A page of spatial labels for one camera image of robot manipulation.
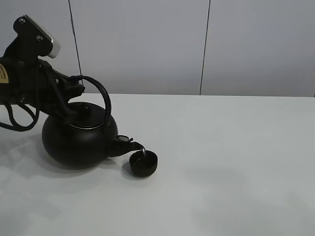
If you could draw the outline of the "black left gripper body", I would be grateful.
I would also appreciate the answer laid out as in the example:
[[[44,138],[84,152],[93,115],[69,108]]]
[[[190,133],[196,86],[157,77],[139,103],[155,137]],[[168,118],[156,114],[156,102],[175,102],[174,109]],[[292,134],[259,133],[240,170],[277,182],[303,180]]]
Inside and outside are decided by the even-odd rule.
[[[0,58],[0,103],[30,105],[50,115],[50,98],[62,98],[56,79],[63,75],[42,60],[52,45],[24,16],[15,20],[13,29],[16,37]]]

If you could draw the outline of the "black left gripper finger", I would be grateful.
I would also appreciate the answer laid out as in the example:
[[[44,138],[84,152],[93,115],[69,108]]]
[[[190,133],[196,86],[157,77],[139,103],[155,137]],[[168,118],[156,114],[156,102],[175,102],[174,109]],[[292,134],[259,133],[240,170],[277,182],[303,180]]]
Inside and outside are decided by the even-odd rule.
[[[50,116],[56,118],[61,123],[70,123],[73,121],[78,112],[70,109],[69,101],[71,97],[62,97],[61,99],[57,97],[50,98]]]
[[[63,98],[79,97],[85,90],[85,87],[79,83],[79,79],[76,76],[58,76],[56,83]]]

